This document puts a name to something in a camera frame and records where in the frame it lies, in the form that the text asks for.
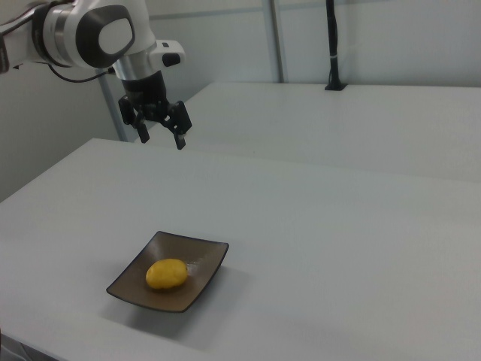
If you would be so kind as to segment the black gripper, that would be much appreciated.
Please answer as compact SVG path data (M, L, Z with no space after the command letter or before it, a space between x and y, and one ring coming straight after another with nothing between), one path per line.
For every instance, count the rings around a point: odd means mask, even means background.
M192 128L188 111L182 101L171 104L161 71L140 80L123 80L126 94L118 105L123 123L134 128L140 141L150 139L145 120L168 124L178 150L186 146L186 133Z

